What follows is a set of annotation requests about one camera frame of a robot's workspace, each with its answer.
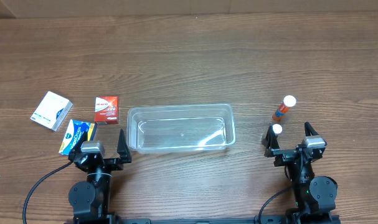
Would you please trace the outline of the red medicine box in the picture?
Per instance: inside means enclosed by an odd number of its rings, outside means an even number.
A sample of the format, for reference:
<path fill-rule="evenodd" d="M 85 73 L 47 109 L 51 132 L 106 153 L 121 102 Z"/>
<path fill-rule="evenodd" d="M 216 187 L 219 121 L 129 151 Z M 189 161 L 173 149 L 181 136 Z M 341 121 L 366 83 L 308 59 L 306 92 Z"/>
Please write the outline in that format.
<path fill-rule="evenodd" d="M 117 96 L 97 96 L 95 98 L 95 123 L 97 125 L 119 123 Z"/>

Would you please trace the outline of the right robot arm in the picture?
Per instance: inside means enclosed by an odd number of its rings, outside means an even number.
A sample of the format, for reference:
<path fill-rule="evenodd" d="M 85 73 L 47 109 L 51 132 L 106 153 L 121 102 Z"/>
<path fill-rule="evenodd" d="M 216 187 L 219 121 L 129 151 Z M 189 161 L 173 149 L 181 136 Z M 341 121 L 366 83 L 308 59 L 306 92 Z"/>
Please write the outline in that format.
<path fill-rule="evenodd" d="M 278 132 L 269 126 L 262 139 L 265 157 L 275 159 L 274 166 L 284 167 L 290 186 L 270 197 L 254 218 L 255 223 L 340 223 L 339 216 L 332 215 L 336 208 L 337 182 L 327 176 L 315 176 L 312 163 L 321 159 L 327 142 L 305 122 L 305 137 L 294 149 L 281 149 Z M 265 207 L 279 195 L 292 191 L 296 207 L 286 210 L 283 215 L 263 215 Z"/>

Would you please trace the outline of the blue Vicks VapoDrops box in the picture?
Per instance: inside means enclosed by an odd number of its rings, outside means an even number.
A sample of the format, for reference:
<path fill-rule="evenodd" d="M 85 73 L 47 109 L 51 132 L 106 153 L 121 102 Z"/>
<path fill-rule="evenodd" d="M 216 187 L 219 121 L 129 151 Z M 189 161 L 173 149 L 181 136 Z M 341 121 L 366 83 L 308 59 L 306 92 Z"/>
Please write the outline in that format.
<path fill-rule="evenodd" d="M 76 143 L 78 143 L 83 133 L 87 134 L 87 141 L 92 141 L 96 130 L 97 124 L 95 123 L 71 119 L 64 134 L 59 154 L 68 155 Z"/>

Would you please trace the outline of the white medicine box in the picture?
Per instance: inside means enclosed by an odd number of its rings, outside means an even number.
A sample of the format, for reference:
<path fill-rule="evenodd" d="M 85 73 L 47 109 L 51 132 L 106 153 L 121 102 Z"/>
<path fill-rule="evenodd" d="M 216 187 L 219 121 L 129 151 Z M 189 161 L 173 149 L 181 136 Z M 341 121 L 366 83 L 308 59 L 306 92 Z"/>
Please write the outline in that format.
<path fill-rule="evenodd" d="M 73 103 L 51 91 L 48 91 L 35 109 L 30 119 L 53 131 L 58 130 Z"/>

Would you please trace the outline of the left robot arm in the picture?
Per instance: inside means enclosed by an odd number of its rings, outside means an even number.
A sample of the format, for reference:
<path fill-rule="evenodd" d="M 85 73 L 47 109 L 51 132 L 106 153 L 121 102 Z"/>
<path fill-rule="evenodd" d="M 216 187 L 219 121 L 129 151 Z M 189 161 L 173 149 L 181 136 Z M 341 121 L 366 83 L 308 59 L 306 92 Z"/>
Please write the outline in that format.
<path fill-rule="evenodd" d="M 116 152 L 118 157 L 106 158 L 100 141 L 89 141 L 84 132 L 69 152 L 69 161 L 87 174 L 85 181 L 77 182 L 69 191 L 69 203 L 73 208 L 74 223 L 119 223 L 120 217 L 109 212 L 111 178 L 113 171 L 123 170 L 132 162 L 121 130 Z"/>

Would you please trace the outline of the dark bottle white cap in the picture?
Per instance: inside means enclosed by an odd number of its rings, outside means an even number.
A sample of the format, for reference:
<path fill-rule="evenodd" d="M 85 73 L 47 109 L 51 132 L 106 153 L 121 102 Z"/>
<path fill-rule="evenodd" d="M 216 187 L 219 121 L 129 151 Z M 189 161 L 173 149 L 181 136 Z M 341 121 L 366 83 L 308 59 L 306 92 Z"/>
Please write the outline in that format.
<path fill-rule="evenodd" d="M 276 146 L 278 144 L 277 137 L 282 133 L 282 131 L 283 128 L 280 124 L 271 124 L 262 136 L 262 144 L 266 148 Z"/>

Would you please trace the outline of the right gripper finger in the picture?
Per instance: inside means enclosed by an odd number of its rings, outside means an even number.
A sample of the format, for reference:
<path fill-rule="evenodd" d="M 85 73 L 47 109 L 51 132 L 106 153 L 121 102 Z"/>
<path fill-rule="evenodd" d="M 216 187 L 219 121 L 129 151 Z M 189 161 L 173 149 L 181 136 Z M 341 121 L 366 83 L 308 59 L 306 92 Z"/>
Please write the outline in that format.
<path fill-rule="evenodd" d="M 266 151 L 279 151 L 280 147 L 277 141 L 277 135 L 273 130 L 273 126 L 270 125 L 266 135 L 264 137 L 264 146 Z"/>
<path fill-rule="evenodd" d="M 318 133 L 314 130 L 312 125 L 309 122 L 304 123 L 305 127 L 305 136 L 317 136 Z"/>

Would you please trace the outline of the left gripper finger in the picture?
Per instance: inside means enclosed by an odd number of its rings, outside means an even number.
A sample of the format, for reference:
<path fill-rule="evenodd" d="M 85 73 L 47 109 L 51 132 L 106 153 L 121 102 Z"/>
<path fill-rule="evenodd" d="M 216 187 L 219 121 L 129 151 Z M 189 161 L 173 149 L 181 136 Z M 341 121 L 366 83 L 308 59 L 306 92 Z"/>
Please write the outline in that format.
<path fill-rule="evenodd" d="M 120 129 L 120 133 L 118 137 L 117 153 L 120 155 L 120 157 L 131 157 L 130 150 L 127 146 L 123 129 Z"/>
<path fill-rule="evenodd" d="M 77 142 L 74 144 L 73 148 L 71 149 L 71 153 L 74 153 L 76 150 L 80 149 L 81 145 L 87 140 L 87 132 L 84 131 Z"/>

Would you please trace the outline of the orange bottle white cap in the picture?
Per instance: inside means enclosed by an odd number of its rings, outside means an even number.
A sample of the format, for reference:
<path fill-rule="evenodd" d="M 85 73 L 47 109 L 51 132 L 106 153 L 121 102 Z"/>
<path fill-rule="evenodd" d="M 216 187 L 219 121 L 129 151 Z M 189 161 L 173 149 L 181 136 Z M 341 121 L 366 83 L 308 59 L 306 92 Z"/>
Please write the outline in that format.
<path fill-rule="evenodd" d="M 283 98 L 283 101 L 281 102 L 278 109 L 273 113 L 273 120 L 274 121 L 280 121 L 284 115 L 296 105 L 296 98 L 293 95 L 286 95 Z"/>

